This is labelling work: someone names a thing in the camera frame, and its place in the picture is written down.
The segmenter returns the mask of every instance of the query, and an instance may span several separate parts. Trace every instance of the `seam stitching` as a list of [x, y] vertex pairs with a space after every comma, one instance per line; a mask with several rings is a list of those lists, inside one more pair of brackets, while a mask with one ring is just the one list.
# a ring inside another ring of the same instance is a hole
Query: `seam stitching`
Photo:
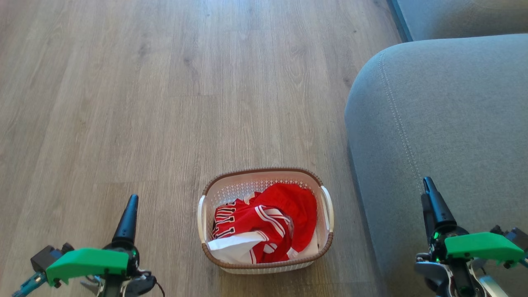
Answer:
[[394, 118], [394, 122], [396, 123], [396, 128], [398, 130], [398, 134], [400, 135], [400, 139], [403, 144], [403, 149], [405, 150], [405, 154], [407, 155], [407, 161], [409, 162], [409, 165], [411, 166], [411, 171], [412, 171], [412, 174], [414, 175], [414, 180], [416, 182], [418, 192], [419, 194], [421, 194], [420, 181], [418, 178], [419, 176], [421, 176], [420, 171], [418, 170], [416, 159], [414, 158], [414, 154], [409, 144], [407, 133], [405, 132], [405, 129], [403, 128], [401, 116], [400, 116], [400, 113], [398, 112], [398, 108], [396, 107], [396, 101], [394, 100], [394, 96], [392, 94], [392, 90], [389, 85], [389, 79], [385, 71], [385, 53], [382, 53], [380, 55], [380, 58], [378, 59], [378, 69], [379, 69], [379, 72], [382, 78], [383, 88], [385, 89], [387, 101], [389, 102], [389, 107], [392, 112], [392, 117]]

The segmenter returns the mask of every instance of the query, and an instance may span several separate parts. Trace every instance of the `clothes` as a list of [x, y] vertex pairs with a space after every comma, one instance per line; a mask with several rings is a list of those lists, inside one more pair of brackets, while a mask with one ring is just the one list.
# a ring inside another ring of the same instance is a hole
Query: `clothes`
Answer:
[[276, 183], [262, 193], [255, 192], [253, 198], [219, 206], [214, 217], [215, 240], [209, 243], [212, 253], [231, 244], [241, 254], [254, 244], [247, 255], [237, 255], [233, 250], [228, 253], [231, 263], [287, 261], [296, 258], [310, 243], [309, 250], [313, 252], [317, 244], [317, 202], [310, 190], [296, 184]]

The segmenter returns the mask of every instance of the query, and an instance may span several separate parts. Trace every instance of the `gray fabric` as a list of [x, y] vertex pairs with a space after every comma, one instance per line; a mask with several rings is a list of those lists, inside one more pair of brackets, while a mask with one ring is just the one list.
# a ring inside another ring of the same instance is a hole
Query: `gray fabric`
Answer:
[[[426, 252], [421, 178], [469, 232], [528, 231], [528, 34], [409, 42], [374, 56], [345, 123], [381, 274], [394, 296], [431, 296], [413, 272]], [[493, 272], [511, 296], [528, 270]]]
[[528, 33], [528, 0], [395, 0], [413, 40]]

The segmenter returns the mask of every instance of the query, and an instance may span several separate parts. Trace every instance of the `red clothing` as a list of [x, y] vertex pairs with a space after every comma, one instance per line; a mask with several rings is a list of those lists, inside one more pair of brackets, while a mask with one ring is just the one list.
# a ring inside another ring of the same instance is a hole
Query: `red clothing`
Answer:
[[255, 192], [247, 203], [237, 199], [219, 206], [213, 237], [258, 231], [265, 241], [250, 251], [252, 263], [279, 262], [306, 248], [316, 223], [317, 202], [312, 192], [296, 184], [276, 183], [262, 193]]

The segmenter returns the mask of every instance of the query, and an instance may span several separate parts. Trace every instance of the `basket handle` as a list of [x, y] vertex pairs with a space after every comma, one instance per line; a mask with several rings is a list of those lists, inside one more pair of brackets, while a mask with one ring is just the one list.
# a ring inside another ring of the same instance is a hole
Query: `basket handle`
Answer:
[[202, 195], [200, 198], [200, 202], [198, 203], [198, 212], [197, 212], [197, 220], [198, 220], [198, 235], [200, 236], [200, 241], [202, 244], [205, 243], [205, 236], [207, 234], [207, 222], [205, 221], [207, 219], [207, 216], [205, 215], [205, 208], [203, 205], [203, 202], [205, 201], [205, 195]]
[[332, 205], [332, 199], [330, 198], [330, 193], [328, 193], [328, 190], [324, 185], [321, 186], [321, 190], [323, 191], [323, 197], [324, 199], [324, 213], [325, 213], [325, 219], [328, 223], [328, 231], [333, 232], [334, 231], [334, 207]]

